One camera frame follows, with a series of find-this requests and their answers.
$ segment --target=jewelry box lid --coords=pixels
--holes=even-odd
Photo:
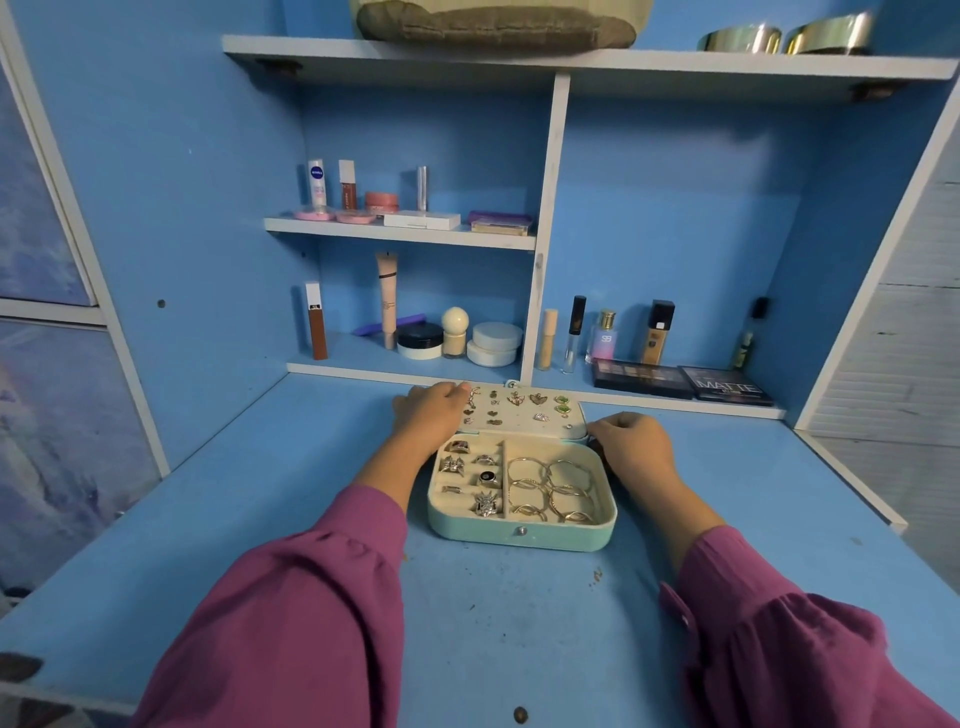
[[[587,420],[571,393],[527,387],[511,380],[505,386],[474,386],[459,431],[584,440]]]

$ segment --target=blue table surface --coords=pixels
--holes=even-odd
[[[246,549],[308,527],[387,434],[393,384],[288,375],[0,620],[38,689],[133,705]],[[588,417],[614,410],[586,405]],[[805,589],[878,613],[895,665],[960,716],[960,598],[784,425],[657,412],[686,481]],[[651,524],[620,499],[610,544],[568,553],[445,541],[425,480],[400,569],[400,724],[686,725],[684,634]]]

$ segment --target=pink compact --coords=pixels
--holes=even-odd
[[[400,212],[400,198],[393,192],[368,192],[364,195],[367,210],[382,215],[385,212]]]
[[[330,212],[328,209],[317,210],[312,207],[307,209],[299,209],[294,212],[294,217],[298,220],[333,220],[336,215]]]
[[[369,225],[376,220],[376,215],[365,209],[340,209],[337,210],[337,222],[349,223],[350,225]]]

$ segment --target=magenta sleeve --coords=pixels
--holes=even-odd
[[[684,686],[698,724],[957,726],[891,665],[878,617],[805,594],[734,528],[694,544],[661,602],[690,633]]]
[[[157,664],[131,727],[394,726],[406,519],[346,488],[308,531],[241,556]]]

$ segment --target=jewelry box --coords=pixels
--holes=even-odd
[[[512,382],[474,387],[460,431],[437,453],[430,526],[455,541],[603,548],[616,503],[586,439],[583,409],[567,395]]]

